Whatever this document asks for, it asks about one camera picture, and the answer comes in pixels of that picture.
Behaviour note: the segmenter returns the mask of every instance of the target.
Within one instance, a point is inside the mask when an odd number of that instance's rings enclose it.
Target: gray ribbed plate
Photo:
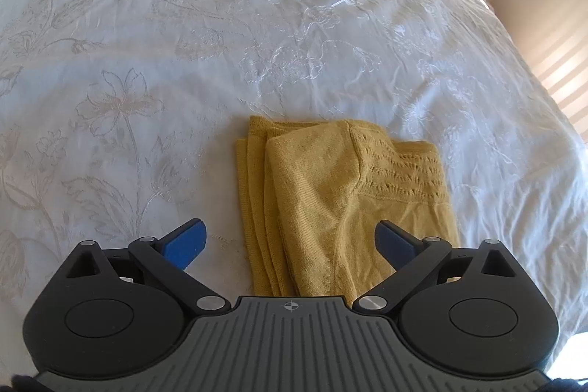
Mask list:
[[[356,314],[338,297],[243,297],[233,312],[197,320],[171,355],[143,372],[38,379],[55,392],[532,392],[548,381],[538,371],[501,381],[438,371],[386,319]]]

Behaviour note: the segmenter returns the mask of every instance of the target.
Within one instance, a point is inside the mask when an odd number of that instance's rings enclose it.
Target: metal pivot screw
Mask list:
[[[225,300],[217,295],[205,295],[196,301],[196,306],[205,311],[216,311],[225,305]]]
[[[377,311],[386,307],[387,302],[378,295],[365,295],[359,299],[358,304],[362,309]]]

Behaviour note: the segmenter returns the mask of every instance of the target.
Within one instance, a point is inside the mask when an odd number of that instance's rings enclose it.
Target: embroidered flower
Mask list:
[[[17,57],[24,57],[33,51],[36,34],[32,30],[24,30],[8,38],[12,52]]]
[[[143,74],[129,70],[123,82],[112,72],[102,71],[106,86],[94,84],[86,100],[76,107],[78,115],[90,122],[90,132],[103,136],[116,126],[118,120],[133,114],[151,117],[160,112],[163,103],[147,93],[147,83]]]
[[[339,24],[341,20],[339,14],[336,14],[332,7],[327,6],[307,7],[304,14],[310,19],[311,23],[319,24],[324,29],[331,29],[336,24]]]
[[[89,40],[76,40],[72,44],[72,52],[79,54],[90,50],[92,47],[102,47],[102,44],[100,42],[90,42]]]
[[[37,150],[43,155],[41,163],[57,165],[61,158],[65,157],[64,146],[67,140],[67,137],[61,136],[61,130],[56,133],[47,132],[46,137],[41,137],[36,143]]]

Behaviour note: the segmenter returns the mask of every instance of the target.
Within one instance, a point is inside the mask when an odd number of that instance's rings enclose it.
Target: yellow knit fabric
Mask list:
[[[392,274],[374,246],[387,219],[458,245],[434,145],[390,140],[360,120],[251,117],[237,141],[243,229],[256,295],[343,295]]]

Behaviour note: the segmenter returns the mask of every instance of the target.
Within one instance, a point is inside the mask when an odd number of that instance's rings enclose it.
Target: bed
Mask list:
[[[0,0],[0,383],[85,238],[190,218],[190,274],[251,294],[234,141],[248,117],[370,120],[437,145],[463,245],[503,241],[588,328],[586,150],[480,0]]]

